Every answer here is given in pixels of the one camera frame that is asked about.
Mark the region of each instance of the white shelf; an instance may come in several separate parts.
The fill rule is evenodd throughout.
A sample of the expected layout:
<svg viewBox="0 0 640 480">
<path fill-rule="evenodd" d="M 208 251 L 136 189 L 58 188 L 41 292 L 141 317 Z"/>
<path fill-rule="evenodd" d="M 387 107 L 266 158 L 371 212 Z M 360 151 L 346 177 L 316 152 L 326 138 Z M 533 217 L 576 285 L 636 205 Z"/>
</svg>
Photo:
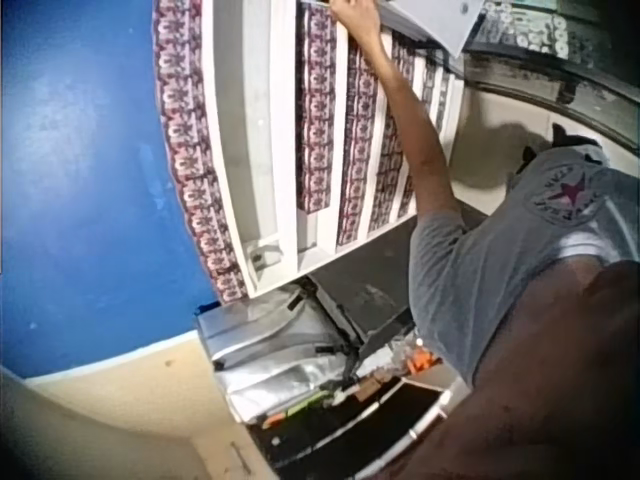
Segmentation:
<svg viewBox="0 0 640 480">
<path fill-rule="evenodd" d="M 296 178 L 298 8 L 296 0 L 203 2 L 202 62 L 213 165 L 228 218 L 229 236 L 250 297 L 313 272 L 415 214 L 415 201 L 412 201 L 409 213 L 397 218 L 408 178 L 404 162 L 395 187 L 390 223 L 369 232 L 388 111 L 384 91 L 379 86 L 357 238 L 345 246 L 337 245 L 345 129 L 350 114 L 347 105 L 350 41 L 347 31 L 339 25 L 336 26 L 329 206 L 311 214 L 299 210 Z M 390 31 L 383 33 L 383 42 L 391 53 Z M 425 68 L 424 58 L 416 56 L 412 86 L 419 95 L 423 90 Z M 434 120 L 442 79 L 442 68 L 438 68 L 433 102 L 429 106 Z M 443 140 L 455 135 L 461 104 L 462 82 L 459 86 L 453 79 L 451 82 Z"/>
</svg>

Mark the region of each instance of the dark skin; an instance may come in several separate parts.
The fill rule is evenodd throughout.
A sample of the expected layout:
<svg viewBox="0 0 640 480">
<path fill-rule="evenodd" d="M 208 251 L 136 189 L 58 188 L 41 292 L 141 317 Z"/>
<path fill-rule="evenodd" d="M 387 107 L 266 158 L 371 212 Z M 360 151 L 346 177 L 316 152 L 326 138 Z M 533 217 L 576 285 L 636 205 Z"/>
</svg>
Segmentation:
<svg viewBox="0 0 640 480">
<path fill-rule="evenodd" d="M 618 263 L 558 301 L 380 478 L 637 478 L 639 279 Z"/>
</svg>

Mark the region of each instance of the gray t-shirt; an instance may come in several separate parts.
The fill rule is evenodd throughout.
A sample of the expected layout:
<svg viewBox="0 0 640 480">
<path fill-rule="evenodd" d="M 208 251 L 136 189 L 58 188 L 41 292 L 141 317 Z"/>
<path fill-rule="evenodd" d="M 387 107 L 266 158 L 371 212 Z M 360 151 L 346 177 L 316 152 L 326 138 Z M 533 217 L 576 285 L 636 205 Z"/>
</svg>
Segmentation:
<svg viewBox="0 0 640 480">
<path fill-rule="evenodd" d="M 598 147 L 556 148 L 527 167 L 477 229 L 469 232 L 453 213 L 419 219 L 411 310 L 425 347 L 468 385 L 500 321 L 552 263 L 574 255 L 605 266 L 640 260 L 638 179 L 608 166 Z"/>
</svg>

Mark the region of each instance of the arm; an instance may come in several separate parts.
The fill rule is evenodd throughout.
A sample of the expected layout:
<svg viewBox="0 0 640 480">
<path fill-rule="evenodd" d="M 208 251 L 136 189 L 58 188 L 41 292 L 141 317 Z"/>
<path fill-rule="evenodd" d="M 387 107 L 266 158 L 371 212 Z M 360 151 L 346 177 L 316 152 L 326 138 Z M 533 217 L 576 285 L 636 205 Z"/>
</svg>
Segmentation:
<svg viewBox="0 0 640 480">
<path fill-rule="evenodd" d="M 418 216 L 459 213 L 438 132 L 384 50 L 375 0 L 331 0 L 331 12 L 358 42 L 384 88 L 413 178 Z"/>
</svg>

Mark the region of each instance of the hand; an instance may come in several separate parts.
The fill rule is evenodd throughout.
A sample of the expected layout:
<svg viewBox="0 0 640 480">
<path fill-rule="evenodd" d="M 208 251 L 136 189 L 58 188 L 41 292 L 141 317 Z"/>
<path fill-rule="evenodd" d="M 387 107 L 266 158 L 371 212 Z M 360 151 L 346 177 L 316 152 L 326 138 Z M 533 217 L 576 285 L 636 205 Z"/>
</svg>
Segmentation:
<svg viewBox="0 0 640 480">
<path fill-rule="evenodd" d="M 342 23 L 365 53 L 382 46 L 376 0 L 331 0 L 331 15 Z"/>
</svg>

